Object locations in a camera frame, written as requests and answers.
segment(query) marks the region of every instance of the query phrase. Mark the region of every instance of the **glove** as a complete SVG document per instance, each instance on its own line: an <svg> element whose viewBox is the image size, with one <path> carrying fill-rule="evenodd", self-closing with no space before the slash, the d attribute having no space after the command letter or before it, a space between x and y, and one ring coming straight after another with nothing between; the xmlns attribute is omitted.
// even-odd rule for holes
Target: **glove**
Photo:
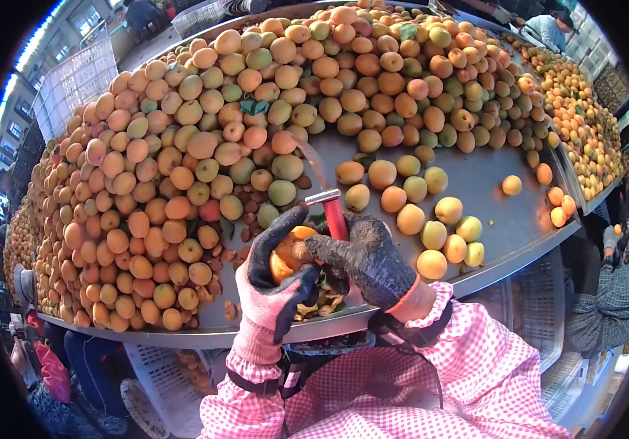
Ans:
<svg viewBox="0 0 629 439"><path fill-rule="evenodd" d="M419 276L402 258L385 223L348 212L344 219L350 241L327 236L325 222L317 228L320 234L305 238L305 246L315 259L343 268L366 302L391 312L418 284Z"/></svg>
<svg viewBox="0 0 629 439"><path fill-rule="evenodd" d="M237 269L243 315L232 349L251 363L273 364L280 360L280 345L298 304L312 306L317 300L315 283L321 271L317 264L303 264L280 285L273 282L269 265L271 252L307 215L307 206L295 206L280 215L253 241L251 252Z"/></svg>
<svg viewBox="0 0 629 439"><path fill-rule="evenodd" d="M609 226L602 233L602 249L612 249L614 250L617 247L617 241L621 238L622 233L617 234L614 232L614 227Z"/></svg>
<svg viewBox="0 0 629 439"><path fill-rule="evenodd" d="M495 6L495 10L492 11L492 17L504 25L512 20L512 14L501 6Z"/></svg>
<svg viewBox="0 0 629 439"><path fill-rule="evenodd" d="M250 14L260 14L270 5L270 0L246 0L244 5Z"/></svg>

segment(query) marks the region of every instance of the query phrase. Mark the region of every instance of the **green leaf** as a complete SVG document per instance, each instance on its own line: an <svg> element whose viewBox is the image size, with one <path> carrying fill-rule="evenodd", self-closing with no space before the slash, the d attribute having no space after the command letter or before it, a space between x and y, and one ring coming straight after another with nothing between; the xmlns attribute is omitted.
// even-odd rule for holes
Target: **green leaf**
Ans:
<svg viewBox="0 0 629 439"><path fill-rule="evenodd" d="M266 101L259 101L253 109L252 116L256 116L259 113L266 113L270 108L270 104Z"/></svg>
<svg viewBox="0 0 629 439"><path fill-rule="evenodd" d="M400 42L414 40L417 36L417 27L412 23L405 23L399 28Z"/></svg>
<svg viewBox="0 0 629 439"><path fill-rule="evenodd" d="M371 164L376 161L376 155L364 155L363 157L359 157L356 159L356 162L361 163L363 165L363 169L365 172L368 172L368 168L371 167Z"/></svg>
<svg viewBox="0 0 629 439"><path fill-rule="evenodd" d="M319 214L319 215L310 214L310 221L314 223L314 225L322 224L326 220L327 220L326 214Z"/></svg>
<svg viewBox="0 0 629 439"><path fill-rule="evenodd" d="M239 107L249 116L256 116L258 113L268 112L270 104L266 101L239 101Z"/></svg>
<svg viewBox="0 0 629 439"><path fill-rule="evenodd" d="M222 227L222 236L225 237L227 241L231 241L234 237L234 223L224 216L220 216L220 226Z"/></svg>

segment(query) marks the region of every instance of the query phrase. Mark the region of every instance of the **white plastic crate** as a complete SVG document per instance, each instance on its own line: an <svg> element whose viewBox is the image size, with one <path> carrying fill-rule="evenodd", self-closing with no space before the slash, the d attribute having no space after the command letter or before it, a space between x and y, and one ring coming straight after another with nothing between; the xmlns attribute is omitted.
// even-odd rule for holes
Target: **white plastic crate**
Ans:
<svg viewBox="0 0 629 439"><path fill-rule="evenodd" d="M117 76L112 40L99 40L56 66L44 78L32 107L45 141L66 130L79 105L94 101Z"/></svg>
<svg viewBox="0 0 629 439"><path fill-rule="evenodd" d="M563 351L565 332L565 284L561 250L557 247L522 268L511 277L521 294L521 332L524 340L538 349L541 372L546 371Z"/></svg>
<svg viewBox="0 0 629 439"><path fill-rule="evenodd" d="M483 304L490 317L512 331L512 285L509 277L464 296L459 301Z"/></svg>
<svg viewBox="0 0 629 439"><path fill-rule="evenodd" d="M127 343L124 349L134 373L170 432L179 438L199 436L203 395L195 391L183 375L178 351Z"/></svg>
<svg viewBox="0 0 629 439"><path fill-rule="evenodd" d="M221 16L222 3L219 0L207 0L181 11L170 23L180 38L185 39L216 25Z"/></svg>
<svg viewBox="0 0 629 439"><path fill-rule="evenodd" d="M578 399L587 375L588 361L577 352L564 352L541 374L541 402L554 422L559 422Z"/></svg>
<svg viewBox="0 0 629 439"><path fill-rule="evenodd" d="M607 364L613 356L613 348L595 354L595 356L588 361L588 372L585 375L585 382L590 385L595 384L600 379L602 372L604 371L605 367L607 367Z"/></svg>

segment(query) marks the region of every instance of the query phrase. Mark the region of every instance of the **metal table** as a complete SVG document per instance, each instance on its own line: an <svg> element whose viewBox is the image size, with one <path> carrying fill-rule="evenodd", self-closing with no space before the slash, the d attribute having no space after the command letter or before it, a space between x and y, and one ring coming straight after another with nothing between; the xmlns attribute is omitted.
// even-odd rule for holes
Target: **metal table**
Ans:
<svg viewBox="0 0 629 439"><path fill-rule="evenodd" d="M195 37L214 38L225 29L240 29L247 22L262 21L270 17L309 16L329 4L342 3L344 2L322 1L268 11L255 18L253 16L238 18L212 27L189 39L179 41L173 48L183 45ZM410 8L419 7L419 5L412 4L399 5ZM170 49L166 49L157 57L162 56ZM340 135L334 127L328 127L317 136L310 136L310 144L324 158L325 166L322 168L330 177L334 176L335 168L339 163L351 160L357 151L355 139ZM464 154L455 147L438 147L434 151L436 160L430 166L439 166L447 172L449 187L441 195L427 195L422 203L418 203L418 206L428 214L428 219L433 219L434 206L439 199L446 196L457 197L463 203L463 215L476 216L484 229L479 241L485 245L485 265L480 268L465 267L461 270L459 265L449 264L449 269L443 278L454 285L454 293L457 298L492 285L529 265L580 228L577 214L574 214L564 227L556 228L553 226L550 220L552 206L546 197L548 188L538 183L535 172L528 167L526 154L521 148L505 146L499 150L494 150L490 147L477 147L471 154ZM393 148L381 147L376 152L376 158L394 163L401 155L412 154L412 152L413 148L401 145ZM552 185L557 185L565 193L572 194L570 186L566 184L566 173L558 159L557 150L546 148L540 152L540 157L541 162L548 163L553 170ZM309 164L305 164L305 173L310 176L313 183L317 181ZM519 195L508 197L502 192L501 183L506 176L512 174L521 178L524 187ZM366 182L367 178L367 175L364 176L363 183ZM398 177L395 184L402 186L403 181L402 178ZM340 189L345 192L347 187L340 185ZM302 199L318 192L318 188L299 190L298 198ZM409 237L400 233L395 226L395 215L385 213L380 207L380 191L371 189L371 192L371 202L363 213L378 216L389 225L393 239L398 244L400 251L407 257L407 261L415 267L418 255L424 250L419 237ZM313 214L320 212L322 212L321 206L313 206ZM236 224L234 239L227 243L226 248L238 250L250 245L240 240L240 230L243 227L244 224ZM449 226L447 229L448 233L453 233L455 230L454 226ZM40 318L85 334L125 343L170 348L227 348L231 346L239 328L238 320L227 321L224 319L224 301L239 303L234 269L231 264L226 264L222 269L220 281L222 283L222 295L217 296L214 303L201 307L198 315L200 327L193 330L168 332L163 329L150 329L149 331L116 333L94 327L78 328L48 315L40 314ZM349 307L327 317L295 323L291 331L285 336L284 343L335 337L366 329L368 319L375 310L376 308L364 304L358 308Z"/></svg>

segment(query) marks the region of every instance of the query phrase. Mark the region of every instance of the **elastic cuff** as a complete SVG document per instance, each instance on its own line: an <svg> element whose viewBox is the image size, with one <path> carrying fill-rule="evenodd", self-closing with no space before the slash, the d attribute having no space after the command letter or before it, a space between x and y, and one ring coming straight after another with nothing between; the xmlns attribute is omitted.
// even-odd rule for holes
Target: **elastic cuff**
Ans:
<svg viewBox="0 0 629 439"><path fill-rule="evenodd" d="M432 323L436 322L441 318L442 312L447 306L447 303L451 300L451 296L453 295L453 286L448 282L434 282L430 284L436 293L437 297L434 300L434 304L432 305L432 311L429 312L429 315L424 319L418 320L410 320L409 322L404 324L406 328L426 328L431 326Z"/></svg>
<svg viewBox="0 0 629 439"><path fill-rule="evenodd" d="M275 364L281 357L280 347L281 344L273 344L273 331L243 316L239 333L234 338L231 350L249 363Z"/></svg>
<svg viewBox="0 0 629 439"><path fill-rule="evenodd" d="M417 276L415 276L414 282L412 283L412 286L410 286L409 289L407 290L407 293L405 293L404 296L401 297L400 300L398 300L398 302L395 304L395 306L393 306L392 308L387 310L386 313L394 312L396 309L398 309L400 304L402 304L402 302L406 301L407 298L409 297L409 295L412 294L412 292L417 287L418 283L419 283L419 274L417 274Z"/></svg>

